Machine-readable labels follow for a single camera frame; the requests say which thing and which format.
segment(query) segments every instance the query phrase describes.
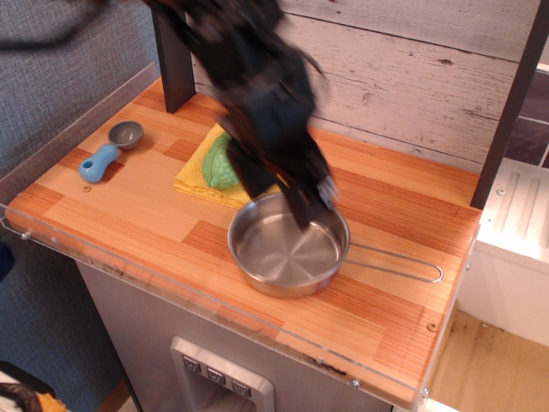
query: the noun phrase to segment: wooden countertop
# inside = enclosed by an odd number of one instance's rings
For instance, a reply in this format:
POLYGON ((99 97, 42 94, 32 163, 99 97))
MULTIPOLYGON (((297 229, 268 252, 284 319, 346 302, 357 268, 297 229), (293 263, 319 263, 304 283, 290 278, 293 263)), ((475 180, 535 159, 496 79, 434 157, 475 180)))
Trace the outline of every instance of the wooden countertop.
POLYGON ((219 110, 197 95, 168 114, 157 81, 22 192, 6 216, 71 257, 412 409, 478 226, 480 211, 468 206, 478 176, 312 130, 333 167, 353 241, 438 264, 444 279, 427 284, 343 264, 320 293, 278 300, 251 288, 229 254, 236 210, 172 187, 219 110), (142 144, 87 184, 78 166, 125 119, 143 125, 142 144))

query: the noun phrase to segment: black wooden post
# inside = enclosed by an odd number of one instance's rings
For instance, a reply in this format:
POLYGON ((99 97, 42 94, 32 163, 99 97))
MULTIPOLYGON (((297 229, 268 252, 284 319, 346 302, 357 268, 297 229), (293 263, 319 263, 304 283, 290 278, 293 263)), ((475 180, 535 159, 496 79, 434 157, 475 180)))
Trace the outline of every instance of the black wooden post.
POLYGON ((190 51, 170 25, 154 11, 153 24, 166 111, 175 113, 196 93, 190 51))
POLYGON ((526 93, 534 77, 535 68, 540 61, 541 53, 549 34, 549 0, 541 0, 538 13, 524 47, 521 62, 516 71, 515 80, 505 102, 504 111, 496 129, 494 140, 480 173, 480 180, 471 201, 471 206, 483 209, 490 195, 490 190, 504 158, 511 132, 526 98, 526 93))

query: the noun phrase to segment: black cable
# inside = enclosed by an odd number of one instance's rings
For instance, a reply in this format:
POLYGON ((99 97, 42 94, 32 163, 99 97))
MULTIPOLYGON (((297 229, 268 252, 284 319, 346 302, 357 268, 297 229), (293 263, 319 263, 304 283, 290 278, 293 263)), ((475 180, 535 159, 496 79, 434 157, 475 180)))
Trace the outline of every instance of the black cable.
POLYGON ((98 5, 89 10, 79 21, 49 39, 0 39, 0 52, 33 52, 69 43, 111 6, 110 0, 96 0, 96 3, 98 5))

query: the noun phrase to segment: white wood plank wall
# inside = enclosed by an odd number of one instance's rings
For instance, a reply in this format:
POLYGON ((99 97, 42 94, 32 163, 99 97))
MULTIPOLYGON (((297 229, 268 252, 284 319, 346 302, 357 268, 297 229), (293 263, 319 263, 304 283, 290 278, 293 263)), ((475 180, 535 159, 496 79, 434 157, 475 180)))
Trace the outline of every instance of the white wood plank wall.
POLYGON ((311 125, 478 173, 539 4, 285 0, 278 31, 328 79, 311 125))

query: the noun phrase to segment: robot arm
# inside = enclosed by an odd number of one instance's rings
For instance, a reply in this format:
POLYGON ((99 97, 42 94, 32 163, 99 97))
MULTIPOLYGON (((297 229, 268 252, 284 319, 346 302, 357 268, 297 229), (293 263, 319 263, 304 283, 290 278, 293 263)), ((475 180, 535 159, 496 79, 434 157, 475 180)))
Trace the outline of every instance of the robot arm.
POLYGON ((275 34, 277 2, 143 1, 207 71, 228 112, 221 125, 234 137, 229 160, 250 197, 277 184, 301 227, 332 209, 329 166, 307 131, 315 103, 303 53, 275 34))

